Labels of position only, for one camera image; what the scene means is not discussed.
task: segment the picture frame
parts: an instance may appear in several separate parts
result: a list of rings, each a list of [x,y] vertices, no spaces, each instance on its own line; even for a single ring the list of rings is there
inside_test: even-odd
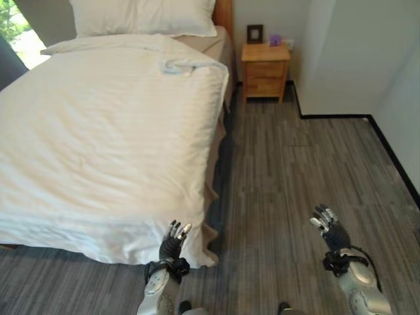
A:
[[[247,43],[261,44],[263,42],[263,25],[248,25],[247,26]]]

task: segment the black baseboard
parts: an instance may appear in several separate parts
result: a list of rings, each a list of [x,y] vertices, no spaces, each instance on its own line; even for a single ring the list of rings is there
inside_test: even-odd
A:
[[[410,195],[414,199],[415,204],[418,206],[418,208],[420,210],[420,194],[419,194],[419,192],[415,189],[415,186],[414,186],[413,182],[408,177],[408,175],[406,173],[406,170],[401,165],[400,160],[397,158],[394,150],[391,148],[391,145],[389,144],[387,138],[382,133],[381,128],[379,128],[378,124],[376,123],[375,118],[373,118],[372,115],[368,115],[367,118],[369,119],[369,122],[370,122],[373,130],[376,132],[376,135],[378,136],[378,138],[381,141],[383,147],[385,148],[385,151],[387,151],[387,154],[389,155],[389,158],[393,162],[395,168],[397,169],[397,171],[399,172],[402,180],[404,181],[404,184],[406,185],[406,187],[408,189],[408,192],[410,193]]]
[[[379,140],[381,141],[381,144],[383,145],[385,151],[387,151],[387,154],[389,158],[391,159],[392,163],[394,164],[395,168],[399,172],[402,180],[404,181],[404,184],[406,185],[408,192],[414,199],[415,204],[418,206],[420,210],[420,194],[415,189],[415,186],[411,179],[408,177],[406,170],[402,167],[402,164],[400,160],[397,158],[394,150],[391,148],[391,145],[389,144],[387,138],[383,134],[381,128],[379,128],[378,124],[375,121],[375,118],[373,118],[370,114],[333,114],[333,115],[302,115],[301,111],[301,103],[299,102],[299,97],[297,96],[297,90],[295,83],[290,80],[286,81],[286,85],[291,85],[293,87],[293,94],[295,95],[295,100],[299,109],[299,116],[301,119],[333,119],[333,118],[367,118],[375,131],[376,135],[378,136]]]

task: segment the drawer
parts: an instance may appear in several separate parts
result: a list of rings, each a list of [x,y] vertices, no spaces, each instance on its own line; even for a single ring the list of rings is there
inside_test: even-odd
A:
[[[248,77],[247,96],[278,96],[282,79],[280,77]]]
[[[247,62],[247,77],[282,77],[284,62]]]

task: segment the power outlet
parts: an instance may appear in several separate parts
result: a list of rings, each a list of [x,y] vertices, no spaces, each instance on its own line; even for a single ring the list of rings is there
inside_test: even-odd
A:
[[[295,40],[294,39],[285,38],[285,39],[282,39],[282,42],[287,45],[287,49],[289,49],[290,51],[293,50],[293,46],[295,46]]]

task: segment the small purple object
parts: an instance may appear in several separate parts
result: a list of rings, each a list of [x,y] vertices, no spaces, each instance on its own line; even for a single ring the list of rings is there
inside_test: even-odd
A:
[[[282,43],[280,35],[270,35],[270,47],[279,46]]]

